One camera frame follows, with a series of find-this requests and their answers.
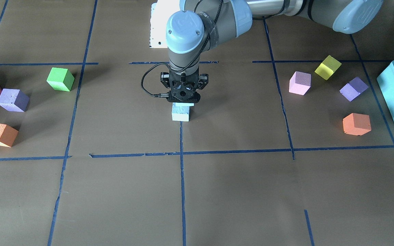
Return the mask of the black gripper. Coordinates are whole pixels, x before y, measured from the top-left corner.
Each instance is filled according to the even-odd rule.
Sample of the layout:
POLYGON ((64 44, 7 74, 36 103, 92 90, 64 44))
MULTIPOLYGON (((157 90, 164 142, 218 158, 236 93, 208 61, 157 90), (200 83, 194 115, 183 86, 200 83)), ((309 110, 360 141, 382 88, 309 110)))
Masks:
POLYGON ((196 90, 202 90, 208 84, 208 80, 208 74, 198 75, 198 71, 191 75, 161 72, 161 83, 171 90, 161 93, 160 97, 171 103, 198 103, 201 96, 196 90))

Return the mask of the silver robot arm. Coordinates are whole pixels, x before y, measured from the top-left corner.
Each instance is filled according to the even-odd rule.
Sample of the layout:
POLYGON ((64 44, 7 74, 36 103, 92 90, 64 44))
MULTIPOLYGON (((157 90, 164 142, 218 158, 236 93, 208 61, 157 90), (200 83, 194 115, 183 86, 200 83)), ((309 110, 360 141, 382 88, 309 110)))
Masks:
POLYGON ((360 31, 377 15, 381 0, 181 0, 166 22, 169 63, 160 81, 167 93, 153 97, 171 103, 198 103, 208 84, 199 73, 200 55, 250 30, 254 19, 300 16, 336 32, 360 31))

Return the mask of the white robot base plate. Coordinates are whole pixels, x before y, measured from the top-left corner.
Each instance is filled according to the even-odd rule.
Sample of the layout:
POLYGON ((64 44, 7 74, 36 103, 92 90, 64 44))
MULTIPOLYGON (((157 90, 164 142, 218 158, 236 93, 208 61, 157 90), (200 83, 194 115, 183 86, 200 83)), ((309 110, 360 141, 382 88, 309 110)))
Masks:
POLYGON ((149 47, 167 48, 166 24, 172 14, 180 10, 179 0, 158 0, 151 5, 149 47))

